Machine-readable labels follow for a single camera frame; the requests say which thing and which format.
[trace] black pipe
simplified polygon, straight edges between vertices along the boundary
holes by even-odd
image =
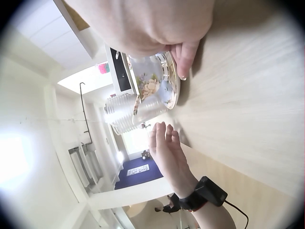
[[[80,90],[81,90],[81,84],[85,84],[84,82],[81,82],[80,84],[79,84],[79,88],[80,88]],[[83,102],[83,95],[82,95],[82,93],[81,93],[81,105],[83,106],[83,112],[84,112],[84,116],[85,116],[85,121],[86,121],[86,125],[87,125],[87,131],[85,131],[84,133],[87,133],[88,132],[88,134],[89,134],[89,137],[90,137],[90,143],[89,144],[92,144],[92,138],[91,138],[91,134],[90,134],[90,131],[89,131],[89,127],[88,127],[88,122],[87,122],[87,118],[86,118],[86,113],[85,113],[85,108],[84,108],[84,102]]]

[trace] microwave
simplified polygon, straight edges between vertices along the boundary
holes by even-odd
[[[132,82],[126,55],[106,44],[105,50],[115,93],[117,95],[125,93],[135,94],[136,90]]]

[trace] blue carpet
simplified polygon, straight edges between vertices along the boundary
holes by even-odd
[[[149,165],[148,171],[127,176],[127,170],[146,164]],[[163,177],[157,164],[154,160],[151,159],[143,160],[142,158],[136,158],[130,161],[126,161],[123,163],[123,168],[124,169],[122,169],[119,174],[120,181],[116,182],[115,184],[115,190],[130,187],[137,184],[142,184]]]

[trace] finger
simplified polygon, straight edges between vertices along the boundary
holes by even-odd
[[[157,130],[157,125],[155,124],[152,128],[152,131],[150,132],[150,137],[149,137],[149,151],[154,153],[155,148],[157,147],[156,143],[156,130]]]
[[[178,59],[181,58],[181,52],[182,52],[182,43],[176,44],[176,56]]]
[[[167,129],[166,129],[166,141],[167,142],[171,142],[171,139],[172,139],[172,131],[174,130],[174,128],[171,126],[171,125],[168,125],[167,126]]]
[[[170,51],[171,45],[165,45],[164,48],[162,49],[162,52],[168,52]]]
[[[172,45],[170,52],[171,52],[176,64],[178,65],[179,59],[178,59],[177,54],[176,54],[176,46]]]
[[[189,70],[194,62],[198,46],[199,41],[182,43],[181,57],[179,64],[177,64],[178,76],[181,79],[188,77]]]
[[[165,131],[166,131],[166,125],[165,122],[158,123],[157,122],[157,132],[156,132],[156,146],[161,147],[162,145],[166,143],[165,141]]]
[[[172,142],[180,145],[179,133],[176,130],[172,131]]]

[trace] black sensor device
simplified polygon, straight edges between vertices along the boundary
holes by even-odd
[[[222,190],[217,184],[211,181],[207,176],[203,176],[195,187],[195,190],[186,198],[179,199],[180,206],[185,210],[197,211],[206,202],[211,202],[217,207],[222,206],[224,202],[236,208],[247,218],[245,229],[249,223],[249,217],[238,207],[226,201],[228,194]]]
[[[217,207],[226,200],[228,194],[207,176],[203,176],[195,187],[195,192]]]

